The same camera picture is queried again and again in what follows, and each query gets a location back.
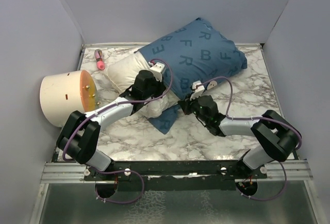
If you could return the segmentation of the blue lettered pillowcase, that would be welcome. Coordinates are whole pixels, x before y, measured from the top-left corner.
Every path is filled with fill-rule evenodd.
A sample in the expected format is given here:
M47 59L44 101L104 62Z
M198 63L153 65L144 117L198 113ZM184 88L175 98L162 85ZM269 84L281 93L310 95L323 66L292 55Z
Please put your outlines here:
M211 23L197 18L182 28L146 45L138 52L146 62L162 59L169 68L163 74L171 92L184 99L194 82L215 78L221 83L248 66L245 54L233 41L215 30Z

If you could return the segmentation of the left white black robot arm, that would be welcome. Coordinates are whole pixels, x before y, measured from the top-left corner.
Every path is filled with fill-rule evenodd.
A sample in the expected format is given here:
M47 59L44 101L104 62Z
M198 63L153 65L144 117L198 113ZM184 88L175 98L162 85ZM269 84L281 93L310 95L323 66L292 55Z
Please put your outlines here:
M86 113L72 112L57 139L57 147L63 156L68 155L79 164L94 167L101 179L110 179L114 173L112 159L96 148L100 132L135 114L148 102L160 99L165 90L162 71L156 71L155 66L141 70L133 85L110 104Z

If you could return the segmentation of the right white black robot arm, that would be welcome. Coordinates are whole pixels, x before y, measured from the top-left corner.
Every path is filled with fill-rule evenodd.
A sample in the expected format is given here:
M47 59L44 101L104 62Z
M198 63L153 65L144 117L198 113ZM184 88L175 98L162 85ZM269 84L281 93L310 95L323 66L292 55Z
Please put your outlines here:
M238 175L249 178L260 166L272 161L284 162L301 146L301 134L273 110L261 117L234 118L219 112L218 106L209 95L195 99L187 96L178 101L185 115L193 114L214 136L253 136L259 142L247 151L234 166Z

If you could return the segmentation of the white pillow with red logo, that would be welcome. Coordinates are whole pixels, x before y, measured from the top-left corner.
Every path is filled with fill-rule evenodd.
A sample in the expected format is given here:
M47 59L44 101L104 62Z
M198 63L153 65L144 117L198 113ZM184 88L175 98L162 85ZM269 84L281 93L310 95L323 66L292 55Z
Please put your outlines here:
M130 56L119 60L116 63L106 67L105 74L109 79L112 87L120 94L131 86L136 76L141 70L148 70L149 64L140 52L131 54ZM171 106L170 94L165 97L152 101L139 110L139 113L146 118L157 118L163 111Z

